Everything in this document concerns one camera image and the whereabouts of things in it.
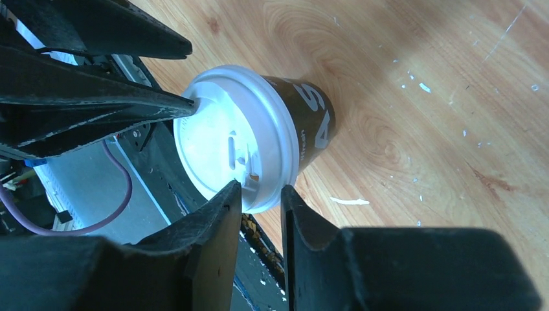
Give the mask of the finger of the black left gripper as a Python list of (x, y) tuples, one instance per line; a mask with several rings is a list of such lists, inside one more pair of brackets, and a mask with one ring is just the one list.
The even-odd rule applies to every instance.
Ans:
[(93, 66), (1, 46), (1, 155), (59, 156), (146, 123), (189, 117), (189, 99)]
[(4, 1), (48, 48), (180, 60), (192, 43), (129, 1)]

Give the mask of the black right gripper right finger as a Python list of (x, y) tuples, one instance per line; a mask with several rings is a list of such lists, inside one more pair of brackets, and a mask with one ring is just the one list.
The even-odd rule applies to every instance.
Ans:
[(290, 310), (539, 310), (498, 233), (478, 228), (338, 228), (281, 191)]

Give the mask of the brown cup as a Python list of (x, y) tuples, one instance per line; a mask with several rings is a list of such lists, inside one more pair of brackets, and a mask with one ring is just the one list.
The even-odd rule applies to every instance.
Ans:
[(264, 76), (285, 104), (298, 140), (298, 171), (325, 150), (336, 132), (336, 116), (327, 94), (315, 84), (298, 79)]

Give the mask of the white coffee cup lid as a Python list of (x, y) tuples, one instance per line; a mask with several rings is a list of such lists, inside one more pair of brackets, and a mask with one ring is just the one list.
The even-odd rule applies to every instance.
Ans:
[(183, 96), (197, 111), (174, 120), (174, 139), (193, 186), (206, 199), (228, 182), (242, 187), (242, 210), (280, 203), (298, 173), (297, 136), (289, 111), (268, 79), (222, 65), (197, 75)]

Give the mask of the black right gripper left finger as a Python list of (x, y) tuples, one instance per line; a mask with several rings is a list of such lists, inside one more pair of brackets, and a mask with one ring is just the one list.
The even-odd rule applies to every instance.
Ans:
[(1, 239), (2, 310), (228, 310), (241, 222), (231, 181), (137, 244), (102, 236)]

